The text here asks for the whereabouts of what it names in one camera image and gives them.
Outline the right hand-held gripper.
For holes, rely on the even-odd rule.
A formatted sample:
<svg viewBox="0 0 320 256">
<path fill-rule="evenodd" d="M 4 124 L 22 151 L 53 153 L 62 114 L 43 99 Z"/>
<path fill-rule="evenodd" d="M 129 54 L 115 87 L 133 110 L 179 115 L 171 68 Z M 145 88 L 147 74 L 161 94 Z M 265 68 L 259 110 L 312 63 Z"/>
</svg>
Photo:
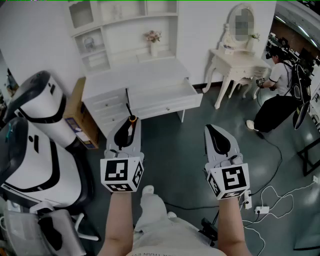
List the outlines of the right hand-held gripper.
<svg viewBox="0 0 320 256">
<path fill-rule="evenodd" d="M 241 196 L 250 188 L 249 167 L 236 138 L 225 129 L 207 124 L 204 127 L 207 182 L 217 200 Z"/>
</svg>

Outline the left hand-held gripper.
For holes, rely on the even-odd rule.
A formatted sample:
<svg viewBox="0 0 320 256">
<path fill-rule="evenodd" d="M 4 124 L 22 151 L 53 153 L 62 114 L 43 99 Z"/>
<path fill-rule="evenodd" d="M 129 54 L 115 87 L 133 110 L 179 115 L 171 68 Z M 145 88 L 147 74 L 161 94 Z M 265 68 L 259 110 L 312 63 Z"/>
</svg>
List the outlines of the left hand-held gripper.
<svg viewBox="0 0 320 256">
<path fill-rule="evenodd" d="M 100 160 L 100 181 L 112 193 L 132 193 L 139 187 L 144 173 L 141 131 L 140 119 L 132 125 L 126 117 L 107 136 L 104 158 Z M 134 154 L 121 151 L 129 145 Z"/>
</svg>

